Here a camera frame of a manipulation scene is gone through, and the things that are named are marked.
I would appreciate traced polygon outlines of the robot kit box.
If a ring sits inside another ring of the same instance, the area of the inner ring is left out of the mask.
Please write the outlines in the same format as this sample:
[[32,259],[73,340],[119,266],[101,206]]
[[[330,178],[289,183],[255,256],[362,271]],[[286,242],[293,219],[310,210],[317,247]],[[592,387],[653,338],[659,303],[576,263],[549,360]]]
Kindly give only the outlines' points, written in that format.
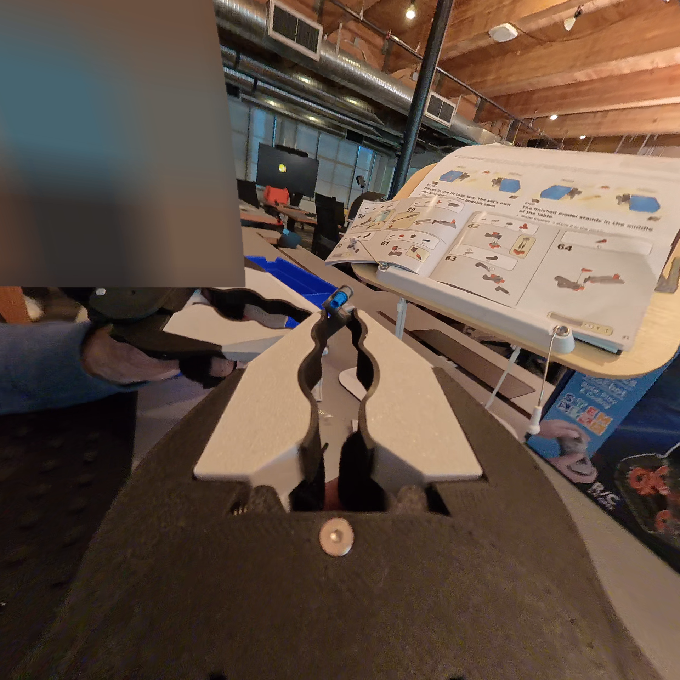
[[679,572],[679,354],[635,378],[567,370],[533,452]]

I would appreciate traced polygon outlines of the person's left forearm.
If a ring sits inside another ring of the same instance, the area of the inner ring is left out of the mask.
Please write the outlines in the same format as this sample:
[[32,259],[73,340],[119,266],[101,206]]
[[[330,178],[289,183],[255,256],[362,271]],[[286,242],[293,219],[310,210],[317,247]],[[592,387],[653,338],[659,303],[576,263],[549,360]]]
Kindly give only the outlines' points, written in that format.
[[1,324],[1,414],[59,409],[116,394],[115,386],[82,364],[89,335],[87,322]]

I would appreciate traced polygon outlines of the silver ventilation duct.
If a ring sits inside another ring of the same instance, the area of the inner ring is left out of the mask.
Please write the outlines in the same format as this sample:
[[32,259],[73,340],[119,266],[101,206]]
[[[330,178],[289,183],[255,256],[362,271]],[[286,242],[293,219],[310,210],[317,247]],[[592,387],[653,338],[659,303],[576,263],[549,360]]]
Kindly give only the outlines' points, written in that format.
[[324,78],[335,81],[370,100],[408,114],[414,89],[397,78],[379,71],[366,61],[337,49],[324,36],[319,61],[313,61],[299,52],[271,39],[267,35],[268,2],[214,1],[217,23],[252,43],[265,46],[276,54],[307,67]]

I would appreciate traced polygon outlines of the blue plastic bin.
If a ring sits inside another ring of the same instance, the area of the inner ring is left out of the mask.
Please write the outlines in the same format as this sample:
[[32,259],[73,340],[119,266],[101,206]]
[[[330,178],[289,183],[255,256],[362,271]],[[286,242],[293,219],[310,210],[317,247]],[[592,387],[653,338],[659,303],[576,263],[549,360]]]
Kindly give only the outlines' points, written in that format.
[[299,309],[316,311],[336,286],[286,259],[246,258],[246,285],[265,299],[280,299]]

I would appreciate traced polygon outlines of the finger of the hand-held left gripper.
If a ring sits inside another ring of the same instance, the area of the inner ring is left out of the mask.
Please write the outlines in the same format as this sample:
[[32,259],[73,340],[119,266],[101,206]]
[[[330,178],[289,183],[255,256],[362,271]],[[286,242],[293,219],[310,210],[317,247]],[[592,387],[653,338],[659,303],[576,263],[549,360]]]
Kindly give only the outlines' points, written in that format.
[[225,319],[242,322],[246,316],[256,319],[247,310],[262,312],[268,317],[292,318],[303,322],[313,314],[324,315],[318,308],[306,310],[282,299],[266,299],[250,288],[201,288],[200,293]]
[[234,321],[215,309],[183,309],[173,314],[165,332],[218,345],[231,361],[249,362],[288,333],[287,328],[268,328],[257,321]]

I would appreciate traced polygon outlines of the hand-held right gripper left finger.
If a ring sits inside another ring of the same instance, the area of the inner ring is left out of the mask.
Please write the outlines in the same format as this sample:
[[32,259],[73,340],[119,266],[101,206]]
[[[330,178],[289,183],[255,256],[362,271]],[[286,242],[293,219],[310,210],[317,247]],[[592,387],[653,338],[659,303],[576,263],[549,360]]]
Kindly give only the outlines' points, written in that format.
[[299,370],[322,348],[312,330],[323,319],[312,314],[250,362],[194,467],[198,480],[270,486],[289,500],[303,480],[300,449],[318,415]]

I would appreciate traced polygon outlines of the person's left hand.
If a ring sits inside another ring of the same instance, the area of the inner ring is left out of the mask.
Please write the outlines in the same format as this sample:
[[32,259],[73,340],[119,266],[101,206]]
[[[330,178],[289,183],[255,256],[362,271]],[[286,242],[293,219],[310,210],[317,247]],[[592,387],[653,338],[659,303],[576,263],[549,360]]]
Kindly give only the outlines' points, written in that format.
[[152,358],[130,344],[112,337],[111,326],[92,331],[81,345],[81,363],[93,377],[119,386],[163,381],[177,377],[177,360]]

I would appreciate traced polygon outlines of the black ceiling rail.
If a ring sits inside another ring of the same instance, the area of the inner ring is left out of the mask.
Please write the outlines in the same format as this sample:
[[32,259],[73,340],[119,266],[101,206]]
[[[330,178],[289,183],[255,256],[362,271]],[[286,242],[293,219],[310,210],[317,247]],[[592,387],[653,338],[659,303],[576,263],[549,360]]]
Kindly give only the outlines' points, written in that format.
[[415,85],[412,104],[407,116],[401,152],[397,158],[395,171],[387,194],[389,200],[395,198],[396,193],[404,186],[407,179],[453,6],[454,1],[438,1],[435,8],[424,50],[424,57],[421,62],[420,74]]

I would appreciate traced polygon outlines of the black monitor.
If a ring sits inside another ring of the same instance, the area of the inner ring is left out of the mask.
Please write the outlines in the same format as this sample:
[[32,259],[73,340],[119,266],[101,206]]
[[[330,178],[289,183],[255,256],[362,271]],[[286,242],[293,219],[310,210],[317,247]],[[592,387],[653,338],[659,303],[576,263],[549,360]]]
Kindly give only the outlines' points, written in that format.
[[315,158],[259,144],[255,179],[259,186],[286,189],[289,194],[313,198],[318,172],[319,160]]

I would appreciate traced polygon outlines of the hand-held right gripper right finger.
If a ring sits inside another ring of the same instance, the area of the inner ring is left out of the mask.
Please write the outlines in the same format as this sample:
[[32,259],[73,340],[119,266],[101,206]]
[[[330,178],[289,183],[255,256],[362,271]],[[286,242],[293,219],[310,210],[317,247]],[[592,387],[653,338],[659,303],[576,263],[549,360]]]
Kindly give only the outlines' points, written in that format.
[[347,326],[357,359],[345,389],[360,404],[345,443],[346,502],[480,480],[481,464],[430,363],[364,311],[353,311]]

